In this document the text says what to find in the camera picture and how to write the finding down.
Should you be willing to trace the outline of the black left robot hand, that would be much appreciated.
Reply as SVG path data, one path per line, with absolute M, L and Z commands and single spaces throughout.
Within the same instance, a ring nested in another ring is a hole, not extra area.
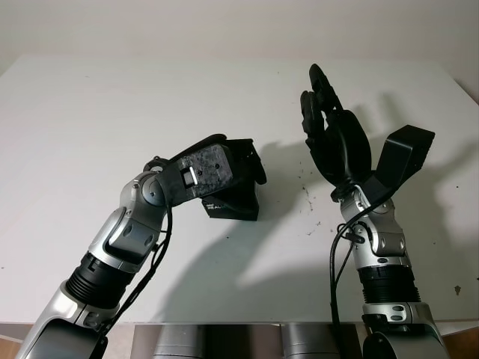
M 266 183 L 266 174 L 250 138 L 208 136 L 171 158 L 167 170 L 172 206 L 200 198 L 242 215 L 259 209 L 254 186 Z

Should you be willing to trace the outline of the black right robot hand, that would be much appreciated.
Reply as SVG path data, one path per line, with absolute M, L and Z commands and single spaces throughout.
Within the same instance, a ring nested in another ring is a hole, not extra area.
M 314 164 L 332 185 L 359 183 L 370 175 L 371 151 L 355 114 L 345 109 L 317 64 L 309 69 L 312 90 L 300 96 L 302 128 Z

